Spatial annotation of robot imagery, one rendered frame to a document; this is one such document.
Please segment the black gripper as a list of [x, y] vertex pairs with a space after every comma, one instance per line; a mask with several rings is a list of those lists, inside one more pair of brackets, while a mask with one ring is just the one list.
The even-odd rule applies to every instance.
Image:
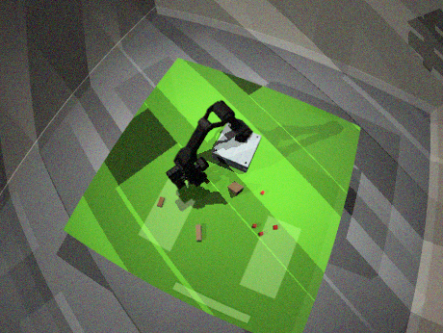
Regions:
[[186, 172], [182, 177], [180, 177], [174, 184], [175, 186], [180, 190], [182, 187], [184, 187], [186, 184], [184, 181], [188, 179], [188, 176], [190, 174], [193, 174], [197, 169], [199, 172], [203, 172], [205, 169], [209, 167], [209, 164], [204, 160], [203, 157], [198, 158], [197, 161], [195, 161], [195, 169], [192, 172]]

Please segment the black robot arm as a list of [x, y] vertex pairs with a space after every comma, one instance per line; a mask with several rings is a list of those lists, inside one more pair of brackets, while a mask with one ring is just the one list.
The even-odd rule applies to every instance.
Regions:
[[[208, 117], [212, 112], [221, 121], [209, 122]], [[248, 142], [248, 138], [253, 133], [253, 130], [235, 116], [235, 112], [222, 100], [216, 101], [207, 108], [205, 115], [197, 122], [197, 127], [185, 147], [180, 148], [177, 152], [174, 159], [176, 166], [166, 172], [166, 175], [172, 183], [175, 183], [184, 173], [192, 172], [195, 169], [195, 161], [198, 160], [196, 152], [208, 132], [213, 128], [222, 127], [229, 122], [231, 124], [229, 127], [236, 134], [235, 141]], [[197, 169], [193, 174], [188, 176], [188, 179], [198, 187], [207, 180], [206, 177], [205, 172], [199, 172]]]

